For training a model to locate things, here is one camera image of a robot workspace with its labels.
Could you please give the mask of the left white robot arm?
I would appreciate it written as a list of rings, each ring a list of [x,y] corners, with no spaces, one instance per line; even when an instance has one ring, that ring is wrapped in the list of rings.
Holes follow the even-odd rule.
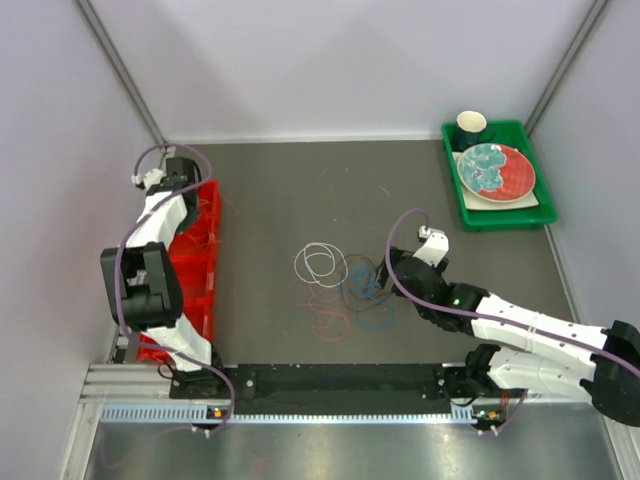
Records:
[[[175,237],[200,216],[200,169],[192,159],[173,157],[163,169],[136,173],[133,182],[145,193],[142,213],[120,244],[100,255],[111,315],[125,332],[144,335],[155,342],[154,350],[169,355],[179,387],[216,396],[226,387],[227,374],[211,342],[184,312],[169,255]]]

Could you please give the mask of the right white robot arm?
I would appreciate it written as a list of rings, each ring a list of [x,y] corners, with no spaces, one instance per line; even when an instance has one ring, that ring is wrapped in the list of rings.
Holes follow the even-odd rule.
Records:
[[[639,424],[639,331],[624,321],[583,325],[519,307],[486,289],[447,282],[449,240],[420,228],[415,251],[386,244],[380,279],[439,328],[482,340],[466,359],[481,396],[533,390],[591,404],[629,427]]]

